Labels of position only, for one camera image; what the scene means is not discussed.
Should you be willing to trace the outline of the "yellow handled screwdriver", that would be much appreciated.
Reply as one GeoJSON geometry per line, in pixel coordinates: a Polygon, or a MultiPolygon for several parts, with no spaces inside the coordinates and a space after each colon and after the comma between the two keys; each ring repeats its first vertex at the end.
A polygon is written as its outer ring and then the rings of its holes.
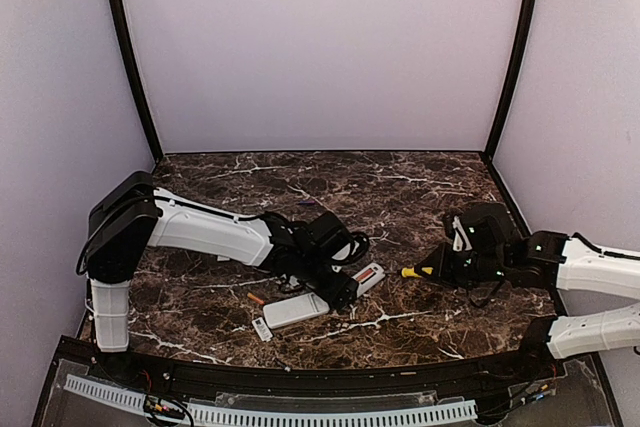
{"type": "Polygon", "coordinates": [[[400,270],[403,278],[430,278],[432,274],[432,267],[404,267],[400,270]]]}

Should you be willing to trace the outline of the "white remote control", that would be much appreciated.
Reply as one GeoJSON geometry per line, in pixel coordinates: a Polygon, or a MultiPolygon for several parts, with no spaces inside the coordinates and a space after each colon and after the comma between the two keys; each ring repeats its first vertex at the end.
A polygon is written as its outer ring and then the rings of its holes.
{"type": "Polygon", "coordinates": [[[263,308],[263,317],[270,329],[286,327],[327,314],[330,306],[314,293],[299,295],[270,303],[263,308]]]}
{"type": "Polygon", "coordinates": [[[356,290],[356,298],[361,298],[373,287],[379,284],[386,274],[384,269],[377,263],[372,262],[352,276],[358,284],[356,290]]]}

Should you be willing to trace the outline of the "orange AAA battery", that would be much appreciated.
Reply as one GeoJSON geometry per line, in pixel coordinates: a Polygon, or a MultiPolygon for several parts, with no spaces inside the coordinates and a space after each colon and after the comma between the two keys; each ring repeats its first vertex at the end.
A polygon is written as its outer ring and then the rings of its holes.
{"type": "Polygon", "coordinates": [[[257,303],[260,306],[264,306],[265,305],[265,301],[261,298],[259,298],[258,296],[254,295],[251,292],[247,293],[247,297],[252,300],[253,302],[257,303]]]}

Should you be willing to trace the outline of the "white battery compartment cover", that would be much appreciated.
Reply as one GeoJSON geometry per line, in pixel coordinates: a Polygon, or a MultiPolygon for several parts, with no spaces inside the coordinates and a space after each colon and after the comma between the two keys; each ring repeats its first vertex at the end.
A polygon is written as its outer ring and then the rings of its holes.
{"type": "Polygon", "coordinates": [[[252,325],[263,342],[269,342],[273,338],[273,333],[262,317],[254,319],[252,325]]]}

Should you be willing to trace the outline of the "red battery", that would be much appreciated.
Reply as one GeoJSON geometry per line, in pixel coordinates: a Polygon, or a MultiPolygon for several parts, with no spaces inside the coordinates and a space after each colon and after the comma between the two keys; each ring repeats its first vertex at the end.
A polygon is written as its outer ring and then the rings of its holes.
{"type": "Polygon", "coordinates": [[[360,282],[360,283],[365,282],[366,280],[368,280],[371,277],[373,277],[375,274],[376,274],[375,270],[366,269],[365,271],[360,273],[360,275],[357,277],[357,281],[360,282]]]}

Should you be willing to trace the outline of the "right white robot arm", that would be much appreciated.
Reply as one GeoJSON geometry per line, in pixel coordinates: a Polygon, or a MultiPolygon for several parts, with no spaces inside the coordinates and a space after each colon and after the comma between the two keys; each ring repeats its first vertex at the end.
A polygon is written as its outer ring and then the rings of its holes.
{"type": "Polygon", "coordinates": [[[633,301],[615,310],[543,320],[532,331],[535,342],[511,357],[510,371],[517,379],[534,379],[547,367],[549,354],[565,359],[639,347],[638,252],[598,246],[580,233],[541,230],[524,236],[500,203],[449,215],[444,226],[446,241],[404,269],[403,276],[465,290],[492,282],[497,288],[591,291],[633,301]]]}

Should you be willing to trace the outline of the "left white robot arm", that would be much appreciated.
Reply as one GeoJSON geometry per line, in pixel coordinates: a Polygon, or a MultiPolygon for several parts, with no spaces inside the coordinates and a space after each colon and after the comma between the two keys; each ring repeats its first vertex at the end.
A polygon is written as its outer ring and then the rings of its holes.
{"type": "Polygon", "coordinates": [[[369,250],[363,232],[351,231],[332,212],[310,222],[275,212],[244,215],[177,196],[136,171],[90,211],[88,237],[76,263],[87,278],[101,364],[120,383],[141,374],[129,347],[129,291],[149,248],[222,257],[285,278],[296,278],[333,310],[352,304],[358,283],[344,267],[369,250]]]}

